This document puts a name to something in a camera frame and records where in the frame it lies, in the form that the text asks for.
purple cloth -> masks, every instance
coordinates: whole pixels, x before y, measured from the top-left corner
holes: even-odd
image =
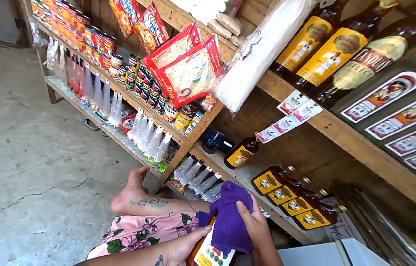
[[[211,245],[225,254],[232,249],[247,254],[251,252],[252,243],[236,207],[236,201],[239,200],[252,213],[252,198],[247,190],[231,181],[225,181],[221,186],[221,197],[211,204],[210,213],[199,212],[199,225],[206,226],[218,211]]]

tattoo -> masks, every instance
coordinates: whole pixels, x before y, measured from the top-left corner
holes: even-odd
[[[159,260],[156,261],[156,264],[154,266],[162,266],[163,263],[164,263],[164,257],[160,255]]]
[[[148,198],[143,198],[138,202],[133,202],[132,200],[130,201],[131,201],[131,204],[134,204],[137,206],[146,206],[146,204],[150,204],[150,206],[155,207],[155,208],[162,208],[169,203],[169,201],[166,201],[163,199],[150,200]]]

foot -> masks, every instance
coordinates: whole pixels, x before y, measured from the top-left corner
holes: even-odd
[[[142,180],[146,177],[149,169],[149,167],[143,166],[131,170],[129,173],[128,184],[126,184],[125,188],[111,202],[112,211],[126,215],[134,215],[132,210],[136,206],[131,204],[131,201],[136,202],[149,197],[149,194],[142,186]]]

sandal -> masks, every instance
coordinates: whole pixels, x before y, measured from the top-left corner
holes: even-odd
[[[87,128],[89,128],[89,129],[91,129],[91,130],[95,130],[95,131],[100,130],[100,128],[98,128],[95,124],[93,124],[93,123],[90,121],[90,119],[86,118],[83,114],[77,114],[75,118],[77,119],[77,121],[78,121],[80,124],[82,124],[82,125],[86,126]]]

floral pattern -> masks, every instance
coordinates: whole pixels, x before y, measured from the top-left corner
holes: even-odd
[[[133,251],[186,235],[198,228],[198,213],[177,212],[159,216],[117,216],[100,245],[87,259]]]

